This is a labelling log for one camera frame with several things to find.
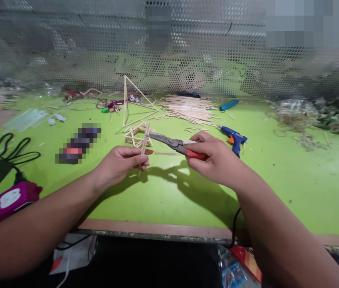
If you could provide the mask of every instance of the right hand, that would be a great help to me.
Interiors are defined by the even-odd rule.
[[[199,132],[193,135],[190,140],[199,142],[185,145],[188,150],[202,152],[209,157],[205,162],[187,158],[188,166],[207,179],[234,189],[232,184],[235,183],[236,172],[246,166],[239,157],[226,143],[208,133]]]

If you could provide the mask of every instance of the pliers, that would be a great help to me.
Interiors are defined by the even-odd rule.
[[[164,144],[167,144],[169,147],[176,150],[176,152],[188,158],[196,158],[196,159],[200,159],[203,161],[206,161],[208,158],[208,155],[205,153],[197,153],[197,152],[188,150],[184,147],[184,145],[196,143],[195,141],[172,139],[172,138],[168,138],[164,135],[157,134],[157,133],[149,133],[147,136],[157,141],[163,142]]]

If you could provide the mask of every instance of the metal mesh backdrop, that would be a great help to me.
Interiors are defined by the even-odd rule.
[[[0,79],[147,92],[339,94],[339,48],[266,47],[266,0],[0,0]]]

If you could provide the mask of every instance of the green tabletop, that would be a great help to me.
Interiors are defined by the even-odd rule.
[[[114,96],[114,99],[122,99],[122,96]],[[96,103],[95,100],[82,101]],[[43,105],[58,106],[59,110],[42,108]],[[71,106],[75,109],[87,107],[93,108],[94,104]],[[38,108],[51,113],[59,111],[68,119],[65,123],[57,121],[55,126],[43,122],[21,133],[13,131],[13,144],[24,137],[31,137],[25,152],[39,151],[42,154],[39,159],[21,167],[26,169],[24,173],[28,180],[43,187],[42,197],[93,169],[114,146],[124,145],[122,113],[103,114],[98,109],[73,111],[65,107],[61,98],[31,97],[22,100],[17,108]],[[130,105],[128,121],[151,111]],[[276,136],[273,131],[280,127],[276,119],[266,117],[266,111],[271,109],[265,102],[243,100],[226,113],[217,112],[222,119],[215,119],[215,123],[226,121],[225,126],[248,137],[248,144],[242,150],[242,160],[267,181],[311,232],[339,234],[339,135],[329,134],[332,148],[307,152],[293,139],[298,137],[297,133]],[[56,164],[55,154],[85,122],[100,123],[102,132],[97,143],[81,164]],[[151,121],[151,128],[156,132],[177,139],[188,139],[192,134],[184,128],[190,127],[196,128],[193,130],[196,133],[200,126],[177,118]],[[210,134],[215,137],[227,139],[214,127],[203,128],[210,129]],[[326,143],[322,130],[309,132]],[[158,141],[153,140],[153,144],[152,149],[157,152],[173,152]],[[90,209],[88,217],[189,226],[231,226],[238,208],[233,191],[211,183],[189,169],[181,155],[151,155],[150,163],[140,177],[131,173],[122,183],[107,190]],[[14,172],[11,172],[1,182],[0,193],[9,189],[13,181]]]

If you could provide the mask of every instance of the white cable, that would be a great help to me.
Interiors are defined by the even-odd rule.
[[[61,285],[65,282],[65,280],[68,277],[68,273],[70,272],[70,259],[71,259],[71,253],[72,253],[73,247],[70,249],[70,253],[68,254],[68,259],[67,259],[67,268],[66,268],[66,275],[64,276],[63,281],[60,282],[60,284],[56,288],[60,288]]]
[[[143,96],[140,96],[139,102],[140,102],[141,105],[150,107],[150,106],[153,106],[153,105],[156,103],[156,98],[155,98],[155,96],[153,96],[153,95],[148,95],[148,96],[147,96],[147,95],[146,95],[146,97],[147,97],[147,98],[153,99],[153,101],[151,101],[152,105],[151,105],[150,103],[143,103],[143,102],[142,102],[142,99],[144,99],[144,97],[143,97]]]

